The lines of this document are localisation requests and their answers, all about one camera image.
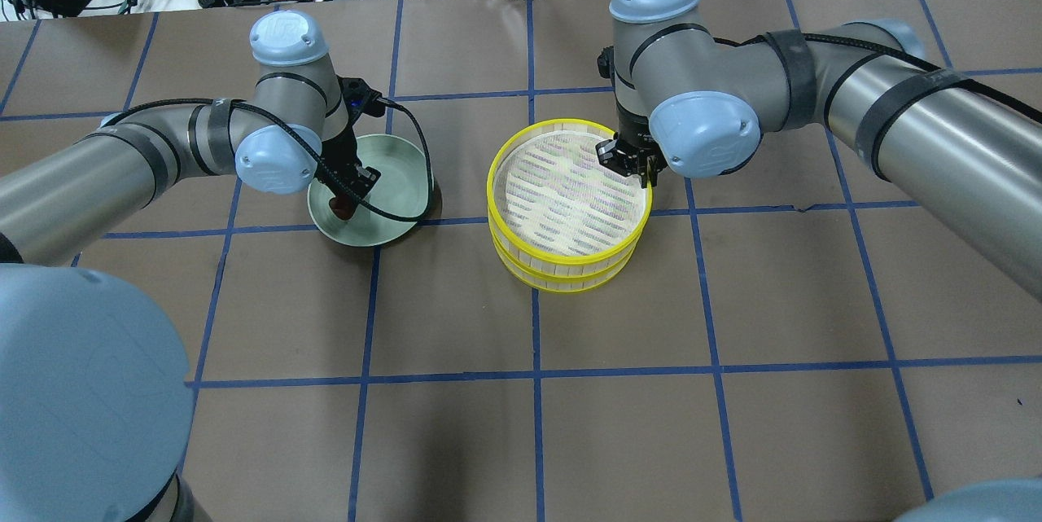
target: wire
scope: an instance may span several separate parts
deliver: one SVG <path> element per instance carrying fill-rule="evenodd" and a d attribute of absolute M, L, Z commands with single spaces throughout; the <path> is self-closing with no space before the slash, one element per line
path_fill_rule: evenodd
<path fill-rule="evenodd" d="M 420 144 L 423 147 L 423 161 L 424 165 L 426 166 L 426 172 L 427 172 L 427 204 L 423 207 L 423 210 L 421 210 L 420 215 L 414 215 L 414 217 L 403 217 L 402 215 L 391 214 L 388 213 L 387 210 L 379 209 L 379 207 L 371 205 L 371 203 L 366 202 L 366 200 L 362 196 L 358 196 L 357 193 L 354 193 L 354 191 L 351 191 L 350 188 L 347 188 L 347 185 L 343 184 L 342 181 L 340 181 L 340 178 L 337 177 L 337 175 L 332 173 L 331 170 L 329 170 L 329 167 L 326 165 L 321 155 L 318 155 L 317 152 L 313 150 L 311 146 L 308 146 L 306 141 L 302 139 L 302 136 L 297 135 L 297 132 L 293 131 L 293 128 L 291 128 L 290 125 L 287 125 L 286 121 L 276 118 L 275 115 L 269 114 L 268 110 L 262 109 L 262 107 L 259 106 L 250 105 L 249 102 L 234 102 L 232 105 L 232 109 L 243 109 L 247 110 L 247 113 L 250 114 L 260 115 L 262 118 L 268 119 L 268 121 L 273 122 L 273 124 L 278 126 L 278 128 L 281 128 L 282 131 L 289 133 L 290 136 L 294 139 L 294 141 L 300 144 L 300 146 L 304 148 L 305 151 L 307 151 L 307 154 L 311 157 L 313 157 L 313 159 L 315 159 L 320 169 L 322 169 L 323 172 L 326 173 L 326 176 L 329 178 L 329 180 L 331 180 L 332 183 L 334 183 L 333 188 L 338 189 L 338 191 L 342 193 L 345 193 L 345 195 L 350 196 L 351 199 L 353 199 L 354 202 L 356 202 L 362 207 L 367 207 L 367 209 L 371 210 L 371 213 L 380 215 L 380 217 L 382 218 L 390 218 L 391 221 L 398 221 L 398 222 L 421 221 L 422 218 L 426 217 L 427 214 L 430 213 L 430 206 L 435 202 L 435 176 L 432 174 L 432 170 L 430 167 L 430 151 L 428 150 L 427 147 L 427 140 L 423 135 L 423 129 L 420 128 L 420 122 L 416 121 L 416 118 L 414 117 L 413 114 L 410 113 L 408 109 L 405 109 L 404 106 L 399 105 L 399 103 L 394 102 L 394 100 L 391 99 L 379 99 L 379 102 L 382 102 L 383 105 L 390 106 L 391 109 L 401 110 L 401 113 L 405 114 L 405 117 L 410 118 L 410 121 L 413 121 L 413 125 L 416 126 L 416 133 L 418 136 L 420 136 Z"/>
<path fill-rule="evenodd" d="M 427 172 L 427 204 L 423 207 L 423 210 L 421 210 L 419 215 L 414 215 L 414 217 L 403 217 L 402 215 L 391 214 L 388 213 L 387 210 L 379 209 L 379 207 L 371 205 L 371 203 L 366 202 L 366 200 L 361 195 L 357 195 L 356 192 L 351 191 L 348 185 L 345 185 L 343 181 L 340 180 L 339 176 L 337 176 L 331 171 L 331 169 L 329 169 L 329 167 L 326 165 L 325 159 L 322 158 L 322 155 L 318 154 L 317 151 L 313 150 L 313 148 L 308 146 L 307 141 L 303 140 L 302 136 L 298 135 L 297 131 L 294 131 L 294 129 L 291 128 L 291 126 L 288 125 L 286 121 L 282 121 L 282 119 L 275 117 L 275 115 L 269 113 L 269 110 L 262 109 L 260 106 L 250 105 L 249 102 L 243 102 L 243 100 L 233 100 L 233 102 L 231 102 L 231 110 L 242 109 L 246 110 L 246 113 L 249 114 L 259 115 L 259 117 L 268 119 L 268 121 L 271 121 L 272 124 L 275 124 L 276 126 L 278 126 L 278 128 L 281 128 L 282 131 L 287 132 L 288 135 L 291 136 L 291 139 L 296 141 L 297 144 L 301 146 L 303 150 L 307 152 L 307 154 L 313 159 L 315 159 L 316 165 L 319 167 L 319 169 L 321 169 L 322 172 L 324 172 L 326 176 L 329 178 L 329 180 L 332 181 L 333 183 L 332 188 L 334 188 L 337 191 L 341 193 L 344 193 L 344 195 L 350 196 L 350 198 L 353 199 L 354 202 L 356 202 L 362 207 L 367 207 L 367 209 L 371 210 L 371 213 L 380 215 L 380 217 L 382 218 L 390 218 L 391 221 L 398 221 L 398 222 L 421 221 L 422 218 L 426 217 L 427 214 L 430 213 L 430 207 L 435 202 L 435 174 L 433 171 L 431 170 L 430 150 L 427 147 L 427 139 L 426 136 L 423 135 L 423 129 L 420 128 L 420 121 L 417 121 L 415 115 L 413 115 L 413 113 L 410 113 L 410 109 L 406 109 L 405 106 L 401 106 L 399 105 L 398 102 L 394 102 L 394 100 L 391 99 L 380 98 L 379 102 L 382 103 L 382 105 L 390 107 L 390 109 L 401 110 L 402 114 L 405 114 L 405 117 L 407 117 L 410 121 L 413 122 L 413 126 L 415 126 L 416 128 L 416 133 L 420 139 L 420 146 L 423 147 L 423 161 L 424 166 L 426 166 L 426 172 Z M 140 114 L 142 113 L 142 110 L 156 109 L 156 107 L 160 106 L 213 105 L 213 103 L 214 102 L 212 99 L 154 100 L 153 102 L 146 102 L 142 103 L 142 105 L 131 106 L 130 109 L 123 110 L 122 114 L 116 115 L 115 118 L 110 118 L 106 124 L 116 125 L 118 124 L 118 122 L 123 121 L 123 119 L 129 118 L 130 115 Z"/>
<path fill-rule="evenodd" d="M 921 57 L 915 57 L 915 55 L 908 54 L 905 51 L 894 50 L 893 47 L 883 46 L 878 43 L 870 43 L 866 40 L 855 40 L 847 39 L 847 36 L 841 35 L 824 35 L 824 33 L 803 33 L 803 39 L 811 41 L 811 43 L 828 43 L 833 46 L 845 46 L 845 47 L 857 47 L 859 50 L 866 50 L 874 52 L 874 54 L 889 55 L 895 59 L 900 59 L 900 61 L 907 63 L 907 65 L 915 66 L 916 69 L 921 69 L 926 73 L 935 73 L 938 70 L 942 70 L 941 66 L 934 65 L 934 63 L 926 61 Z M 733 41 L 730 40 L 717 40 L 718 43 L 725 44 L 725 46 L 733 46 Z M 746 40 L 744 43 L 738 44 L 738 46 L 749 46 L 753 43 L 765 43 L 767 41 L 763 35 L 756 35 L 754 39 Z M 959 88 L 964 89 L 964 91 L 976 93 L 976 95 L 986 96 L 988 99 L 994 100 L 994 102 L 999 103 L 999 105 L 1008 106 L 1012 110 L 1016 110 L 1017 114 L 1023 115 L 1024 118 L 1032 119 L 1032 121 L 1042 124 L 1042 110 L 1036 109 L 1036 107 L 1027 105 L 1026 102 L 1022 102 L 1020 99 L 1013 98 L 1013 96 L 1007 95 L 1007 93 L 998 91 L 996 88 L 991 88 L 982 83 L 979 80 L 967 79 L 959 85 Z"/>
<path fill-rule="evenodd" d="M 7 18 L 7 0 L 0 0 L 0 13 L 3 13 L 3 21 L 10 21 Z"/>

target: robotic arm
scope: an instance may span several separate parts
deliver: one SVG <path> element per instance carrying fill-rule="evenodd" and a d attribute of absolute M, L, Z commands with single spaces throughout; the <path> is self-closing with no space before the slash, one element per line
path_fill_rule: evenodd
<path fill-rule="evenodd" d="M 698 3 L 612 0 L 615 46 L 599 66 L 615 89 L 619 126 L 597 148 L 603 166 L 644 184 L 667 166 L 685 177 L 733 173 L 764 132 L 820 122 L 1042 300 L 1042 114 L 1018 105 L 1022 117 L 982 98 L 961 74 L 910 61 L 903 52 L 921 55 L 922 46 L 898 22 L 823 35 L 774 31 L 722 48 Z M 0 280 L 8 280 L 0 319 L 19 326 L 0 328 L 0 440 L 11 449 L 0 459 L 5 516 L 208 520 L 172 475 L 192 393 L 169 320 L 116 278 L 30 265 L 72 257 L 182 177 L 234 172 L 281 193 L 317 177 L 331 188 L 339 217 L 352 215 L 350 203 L 368 205 L 362 200 L 379 173 L 359 161 L 352 125 L 393 103 L 336 76 L 306 15 L 267 15 L 250 41 L 260 65 L 250 102 L 138 106 L 0 179 Z M 63 292 L 59 304 L 54 292 Z M 982 512 L 1042 500 L 1042 488 L 1023 495 Z M 1009 519 L 1037 511 L 1013 507 Z M 949 517 L 902 518 L 938 519 Z"/>
<path fill-rule="evenodd" d="M 260 77 L 249 102 L 159 100 L 116 114 L 79 143 L 0 179 L 0 263 L 53 265 L 185 177 L 239 173 L 264 192 L 313 177 L 349 218 L 379 178 L 362 166 L 352 126 L 388 105 L 364 80 L 340 79 L 312 17 L 279 10 L 250 31 Z"/>
<path fill-rule="evenodd" d="M 819 122 L 1042 300 L 1042 114 L 908 57 L 922 44 L 899 21 L 722 48 L 698 3 L 612 0 L 615 46 L 598 65 L 619 128 L 597 148 L 603 166 L 645 184 L 666 166 L 733 173 L 763 132 Z"/>

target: green plate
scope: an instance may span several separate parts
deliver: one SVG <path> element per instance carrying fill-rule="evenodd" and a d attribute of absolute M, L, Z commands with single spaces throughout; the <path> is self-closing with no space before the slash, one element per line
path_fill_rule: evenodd
<path fill-rule="evenodd" d="M 358 136 L 358 158 L 365 166 L 379 170 L 366 202 L 380 210 L 415 217 L 427 204 L 427 166 L 423 151 L 402 140 L 401 136 Z M 307 213 L 325 237 L 338 244 L 368 248 L 397 240 L 416 225 L 416 222 L 391 221 L 359 206 L 350 221 L 341 221 L 329 209 L 332 193 L 321 181 L 313 180 L 307 188 Z"/>

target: blue tape line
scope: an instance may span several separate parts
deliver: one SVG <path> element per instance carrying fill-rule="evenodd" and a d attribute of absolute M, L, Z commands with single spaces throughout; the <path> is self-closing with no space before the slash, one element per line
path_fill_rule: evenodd
<path fill-rule="evenodd" d="M 361 377 L 302 377 L 302 378 L 220 378 L 193 382 L 197 390 L 227 390 L 240 388 L 300 388 L 301 386 L 356 386 Z"/>
<path fill-rule="evenodd" d="M 841 372 L 849 370 L 890 369 L 890 362 L 821 362 L 815 364 L 763 364 L 721 366 L 725 374 L 760 374 L 780 372 Z"/>
<path fill-rule="evenodd" d="M 235 180 L 235 191 L 231 193 L 231 203 L 228 206 L 227 233 L 224 235 L 224 244 L 221 248 L 221 258 L 217 263 L 217 272 L 214 274 L 214 291 L 209 296 L 209 307 L 206 310 L 206 325 L 202 333 L 202 344 L 199 345 L 199 355 L 196 359 L 196 371 L 192 378 L 194 388 L 192 395 L 192 422 L 195 422 L 196 408 L 199 406 L 199 382 L 202 381 L 203 368 L 206 366 L 206 354 L 209 350 L 209 339 L 214 332 L 214 318 L 217 315 L 217 302 L 221 296 L 221 283 L 224 281 L 224 267 L 228 262 L 228 251 L 231 248 L 230 229 L 235 224 L 235 213 L 239 210 L 239 193 L 242 189 L 242 180 Z M 188 455 L 188 446 L 192 439 L 192 429 L 189 429 L 189 440 L 184 444 L 184 452 L 181 454 L 181 463 L 178 470 L 184 468 L 184 458 Z"/>
<path fill-rule="evenodd" d="M 713 324 L 713 307 L 710 299 L 709 276 L 705 272 L 705 257 L 702 251 L 701 230 L 698 226 L 698 206 L 691 179 L 685 177 L 684 188 L 688 195 L 688 209 L 691 215 L 691 235 L 695 243 L 695 263 L 698 266 L 698 284 L 702 293 L 702 312 L 705 315 L 705 333 L 710 345 L 710 362 L 713 366 L 713 386 L 716 390 L 717 412 L 720 416 L 720 436 L 723 441 L 723 456 L 727 467 L 727 486 L 730 489 L 730 507 L 735 520 L 742 522 L 742 500 L 738 491 L 738 472 L 735 468 L 735 451 L 730 440 L 730 422 L 727 417 L 727 400 L 724 396 L 723 374 L 720 370 L 720 353 L 717 348 L 716 328 Z"/>
<path fill-rule="evenodd" d="M 877 203 L 852 203 L 855 209 L 873 209 L 874 207 L 918 207 L 915 200 L 880 200 Z"/>
<path fill-rule="evenodd" d="M 528 32 L 528 125 L 536 124 L 536 24 L 531 0 L 525 0 L 525 24 Z"/>
<path fill-rule="evenodd" d="M 588 85 L 588 88 L 544 88 L 536 89 L 536 95 L 584 95 L 584 93 L 614 92 L 610 85 Z"/>
<path fill-rule="evenodd" d="M 718 371 L 714 366 L 676 367 L 593 367 L 578 370 L 543 370 L 543 378 L 638 377 L 662 375 L 706 375 Z"/>
<path fill-rule="evenodd" d="M 786 3 L 786 5 L 789 6 L 789 17 L 792 18 L 792 26 L 793 26 L 793 28 L 797 28 L 798 29 L 799 28 L 799 17 L 796 17 L 796 5 L 794 5 L 794 3 L 792 2 L 792 0 L 785 0 L 785 3 Z"/>
<path fill-rule="evenodd" d="M 857 209 L 878 209 L 878 207 L 918 207 L 915 200 L 880 200 L 874 203 L 852 203 Z M 700 207 L 697 215 L 744 215 L 761 213 L 819 213 L 819 210 L 845 210 L 845 203 L 820 203 L 797 209 L 792 205 L 777 206 L 752 206 L 752 207 Z M 651 217 L 680 217 L 689 215 L 688 209 L 655 209 L 651 210 Z M 489 221 L 487 217 L 462 217 L 462 218 L 428 218 L 421 221 L 421 226 L 445 226 L 445 225 L 485 225 Z M 292 231 L 318 231 L 316 225 L 256 225 L 256 226 L 233 226 L 231 229 L 190 229 L 190 231 L 137 231 L 104 233 L 102 240 L 177 240 L 183 237 L 215 237 L 231 233 L 287 233 Z"/>
<path fill-rule="evenodd" d="M 7 115 L 0 118 L 0 121 L 51 121 L 51 119 L 79 119 L 79 118 L 104 118 L 111 113 L 93 114 L 46 114 L 46 115 Z"/>
<path fill-rule="evenodd" d="M 133 92 L 138 89 L 138 80 L 141 80 L 141 72 L 145 69 L 145 58 L 148 57 L 148 50 L 152 47 L 152 35 L 155 35 L 155 26 L 159 22 L 159 14 L 152 14 L 152 25 L 148 28 L 148 36 L 145 39 L 145 47 L 141 50 L 141 58 L 138 59 L 138 69 L 134 70 L 133 79 L 130 80 L 130 91 L 127 91 L 126 102 L 123 102 L 123 110 L 129 109 L 133 100 Z"/>
<path fill-rule="evenodd" d="M 7 83 L 7 91 L 3 93 L 3 100 L 0 100 L 0 114 L 7 107 L 7 100 L 10 99 L 10 93 L 15 92 L 15 83 L 18 81 L 18 77 L 22 74 L 22 67 L 25 66 L 25 61 L 29 58 L 29 50 L 32 48 L 33 41 L 36 41 L 36 32 L 40 31 L 40 24 L 42 21 L 35 22 L 32 25 L 32 31 L 29 32 L 29 40 L 26 40 L 25 50 L 22 50 L 22 57 L 18 59 L 18 66 L 15 66 L 15 74 L 11 74 L 10 81 Z"/>
<path fill-rule="evenodd" d="M 397 102 L 414 102 L 414 100 L 499 99 L 502 96 L 528 96 L 528 91 L 458 92 L 454 95 L 406 95 L 395 96 L 394 99 Z"/>
<path fill-rule="evenodd" d="M 1042 364 L 1042 355 L 1001 355 L 997 357 L 944 357 L 938 359 L 897 359 L 900 367 L 1014 366 Z"/>
<path fill-rule="evenodd" d="M 922 13 L 926 15 L 929 31 L 934 32 L 934 40 L 937 43 L 938 50 L 941 50 L 941 58 L 944 59 L 944 65 L 951 69 L 951 57 L 948 55 L 948 49 L 944 46 L 944 40 L 941 39 L 941 30 L 937 27 L 937 21 L 934 21 L 934 14 L 931 13 L 928 3 L 926 0 L 919 0 L 919 6 L 922 6 Z"/>
<path fill-rule="evenodd" d="M 752 207 L 700 207 L 699 215 L 741 215 L 747 213 L 795 213 L 792 205 L 765 205 Z"/>
<path fill-rule="evenodd" d="M 539 291 L 531 289 L 532 415 L 536 439 L 536 520 L 546 521 L 546 492 L 543 475 L 543 351 L 540 335 Z"/>
<path fill-rule="evenodd" d="M 138 231 L 126 233 L 104 233 L 102 240 L 177 240 L 182 237 L 226 235 L 227 229 L 198 229 L 198 231 Z"/>
<path fill-rule="evenodd" d="M 500 378 L 532 378 L 530 371 L 514 372 L 460 372 L 446 374 L 402 374 L 389 376 L 369 376 L 369 383 L 392 384 L 392 383 L 430 383 L 439 381 L 489 381 L 500 380 Z"/>
<path fill-rule="evenodd" d="M 825 131 L 828 140 L 828 148 L 833 154 L 833 161 L 836 165 L 836 172 L 840 179 L 840 188 L 843 189 L 843 198 L 848 205 L 850 216 L 850 226 L 853 228 L 854 240 L 858 244 L 858 252 L 865 270 L 865 278 L 868 281 L 868 291 L 872 297 L 872 306 L 875 308 L 875 318 L 879 323 L 879 333 L 883 335 L 883 345 L 887 350 L 887 359 L 891 373 L 894 377 L 894 389 L 897 391 L 897 399 L 901 405 L 901 414 L 904 417 L 904 426 L 908 428 L 909 442 L 912 444 L 912 455 L 915 458 L 916 469 L 919 471 L 919 481 L 922 484 L 923 496 L 926 500 L 934 499 L 934 488 L 929 481 L 929 472 L 926 470 L 926 459 L 922 454 L 922 447 L 919 444 L 919 432 L 916 430 L 915 419 L 912 417 L 912 406 L 909 403 L 908 392 L 904 390 L 904 378 L 901 377 L 900 366 L 897 363 L 897 354 L 894 350 L 894 343 L 890 337 L 890 326 L 887 324 L 886 312 L 883 310 L 883 299 L 879 296 L 878 285 L 875 282 L 875 274 L 872 272 L 872 263 L 868 257 L 868 248 L 865 246 L 865 237 L 861 231 L 861 223 L 858 219 L 857 207 L 850 199 L 850 188 L 846 181 L 846 174 L 843 172 L 843 163 L 840 159 L 836 148 L 836 140 L 830 132 Z"/>
<path fill-rule="evenodd" d="M 394 96 L 395 86 L 398 83 L 398 52 L 401 48 L 401 21 L 403 0 L 398 0 L 398 7 L 395 9 L 394 18 L 394 46 L 391 48 L 391 80 L 388 81 L 388 95 Z"/>
<path fill-rule="evenodd" d="M 603 378 L 642 377 L 672 375 L 756 374 L 787 372 L 837 372 L 855 370 L 887 370 L 889 359 L 872 362 L 819 362 L 808 364 L 745 364 L 733 366 L 673 366 L 673 367 L 596 367 L 595 369 L 540 370 L 539 378 Z M 901 367 L 982 367 L 1042 365 L 1042 355 L 997 355 L 991 357 L 939 357 L 925 359 L 897 359 Z M 407 383 L 501 381 L 535 378 L 536 372 L 461 372 L 440 374 L 370 375 L 368 386 L 395 386 Z M 313 378 L 235 378 L 235 380 L 202 380 L 184 382 L 192 389 L 239 389 L 239 388 L 298 388 L 298 386 L 358 386 L 361 377 L 313 377 Z"/>
<path fill-rule="evenodd" d="M 373 330 L 376 323 L 376 288 L 380 277 L 382 248 L 373 248 L 373 270 L 369 277 L 369 312 L 366 315 L 366 344 L 362 351 L 362 377 L 358 378 L 358 415 L 354 422 L 354 456 L 351 459 L 351 486 L 347 498 L 347 520 L 354 522 L 358 509 L 358 479 L 362 475 L 362 441 L 366 431 L 366 407 L 369 400 L 369 370 L 373 359 Z"/>
<path fill-rule="evenodd" d="M 401 15 L 402 0 L 398 0 L 398 7 L 395 9 L 394 18 L 394 44 L 391 46 L 391 80 L 388 81 L 388 96 L 394 96 L 395 86 L 398 84 L 398 52 L 401 48 Z M 387 122 L 383 133 L 392 135 L 394 133 L 394 109 L 387 109 Z"/>
<path fill-rule="evenodd" d="M 228 262 L 228 252 L 231 251 L 231 228 L 235 224 L 235 213 L 239 210 L 239 195 L 242 192 L 243 181 L 235 180 L 235 191 L 231 193 L 231 206 L 228 210 L 228 226 L 224 235 L 224 246 L 221 248 L 221 258 L 217 265 L 217 273 L 214 277 L 214 292 L 209 296 L 209 309 L 206 312 L 206 328 L 203 331 L 202 344 L 199 348 L 199 358 L 196 362 L 196 373 L 194 381 L 202 381 L 202 372 L 206 366 L 206 354 L 209 351 L 209 339 L 214 331 L 214 319 L 217 317 L 217 303 L 221 296 L 221 284 L 224 281 L 224 269 Z"/>

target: yellow rim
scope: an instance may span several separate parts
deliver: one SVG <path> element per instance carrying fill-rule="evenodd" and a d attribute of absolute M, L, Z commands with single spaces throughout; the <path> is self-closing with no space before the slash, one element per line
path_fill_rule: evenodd
<path fill-rule="evenodd" d="M 606 128 L 606 126 L 595 124 L 595 122 L 592 121 L 585 121 L 585 119 L 570 119 L 570 118 L 548 119 L 548 121 L 540 121 L 536 125 L 528 125 L 525 128 L 522 128 L 521 131 L 515 132 L 514 136 L 511 136 L 511 140 L 507 141 L 506 144 L 503 144 L 503 147 L 500 147 L 500 150 L 497 152 L 496 157 L 492 159 L 492 167 L 490 167 L 489 169 L 489 177 L 488 181 L 486 181 L 486 187 L 485 187 L 485 196 L 486 199 L 488 199 L 489 203 L 489 218 L 492 219 L 492 222 L 495 222 L 496 228 L 499 229 L 500 233 L 503 233 L 503 235 L 506 237 L 506 241 L 510 241 L 510 243 L 513 244 L 514 247 L 517 247 L 519 250 L 524 251 L 528 255 L 532 255 L 532 257 L 537 259 L 543 259 L 543 262 L 556 263 L 556 265 L 559 266 L 588 266 L 590 265 L 590 263 L 604 262 L 604 259 L 612 257 L 612 255 L 618 254 L 618 252 L 624 250 L 627 246 L 629 246 L 629 244 L 632 244 L 634 241 L 636 241 L 638 237 L 641 235 L 641 232 L 644 231 L 644 225 L 647 224 L 648 217 L 650 217 L 651 215 L 652 202 L 651 202 L 650 185 L 648 185 L 648 188 L 646 189 L 647 200 L 646 200 L 646 206 L 644 207 L 644 215 L 643 217 L 641 217 L 641 222 L 637 225 L 637 228 L 634 229 L 634 232 L 629 233 L 629 235 L 626 237 L 625 240 L 622 240 L 621 243 L 619 243 L 617 246 L 613 248 L 607 248 L 607 250 L 604 250 L 602 252 L 595 252 L 595 254 L 589 254 L 589 255 L 557 255 L 555 254 L 555 252 L 542 251 L 540 250 L 540 248 L 530 246 L 530 244 L 527 244 L 525 243 L 524 240 L 521 240 L 521 237 L 517 237 L 516 233 L 514 233 L 514 231 L 511 231 L 510 226 L 506 226 L 506 222 L 503 221 L 502 215 L 499 215 L 499 210 L 496 207 L 495 204 L 496 200 L 493 196 L 493 184 L 495 183 L 496 170 L 499 170 L 499 165 L 500 163 L 503 161 L 503 158 L 505 157 L 507 152 L 510 152 L 512 148 L 515 147 L 515 144 L 517 144 L 518 140 L 522 139 L 522 136 L 525 136 L 526 133 L 534 131 L 534 129 L 541 128 L 541 126 L 559 125 L 559 124 L 588 125 L 591 126 L 591 128 L 598 129 L 598 131 L 602 132 L 604 139 L 606 140 L 611 140 L 612 136 L 615 135 L 615 132 L 612 131 L 612 129 Z"/>
<path fill-rule="evenodd" d="M 518 280 L 524 281 L 524 283 L 526 285 L 531 285 L 531 288 L 539 289 L 539 291 L 543 291 L 543 292 L 548 292 L 548 293 L 585 293 L 585 292 L 590 292 L 590 291 L 592 291 L 592 289 L 599 289 L 600 285 L 609 283 L 611 281 L 611 278 L 615 277 L 615 276 L 611 276 L 609 278 L 604 278 L 604 280 L 597 281 L 596 284 L 588 285 L 585 289 L 552 289 L 552 288 L 550 288 L 550 285 L 540 285 L 540 284 L 537 284 L 536 281 L 531 281 L 530 278 L 523 276 L 523 274 L 521 274 L 517 269 L 515 269 L 514 267 L 512 267 L 510 265 L 510 263 L 507 263 L 507 258 L 503 257 L 503 254 L 500 251 L 498 244 L 496 246 L 496 252 L 499 255 L 499 260 L 503 263 L 504 269 L 506 269 L 507 272 L 510 272 L 511 274 L 513 274 L 513 276 L 515 278 L 518 278 Z M 622 258 L 619 266 L 615 266 L 615 267 L 618 267 L 618 272 L 622 272 L 623 267 L 625 267 L 626 263 L 629 262 L 629 258 L 631 256 L 632 256 L 632 252 L 630 252 L 629 255 L 626 255 L 626 257 Z"/>
<path fill-rule="evenodd" d="M 532 274 L 532 276 L 541 278 L 541 280 L 561 281 L 563 284 L 574 284 L 577 283 L 577 281 L 596 280 L 596 278 L 602 277 L 604 274 L 610 274 L 612 270 L 615 270 L 616 267 L 620 265 L 623 265 L 623 263 L 626 263 L 626 259 L 629 258 L 629 255 L 623 255 L 622 258 L 617 259 L 617 262 L 609 267 L 602 267 L 602 269 L 596 270 L 596 272 L 580 274 L 580 276 L 557 276 L 557 274 L 547 274 L 546 272 L 543 272 L 543 270 L 536 270 L 535 267 L 528 266 L 527 263 L 522 263 L 521 259 L 514 257 L 510 251 L 506 251 L 506 248 L 503 246 L 501 241 L 499 241 L 499 237 L 492 230 L 492 226 L 489 226 L 489 232 L 492 233 L 492 244 L 496 247 L 496 251 L 499 251 L 501 255 L 505 255 L 506 259 L 511 259 L 511 263 L 514 263 L 515 266 L 524 269 L 526 274 Z"/>

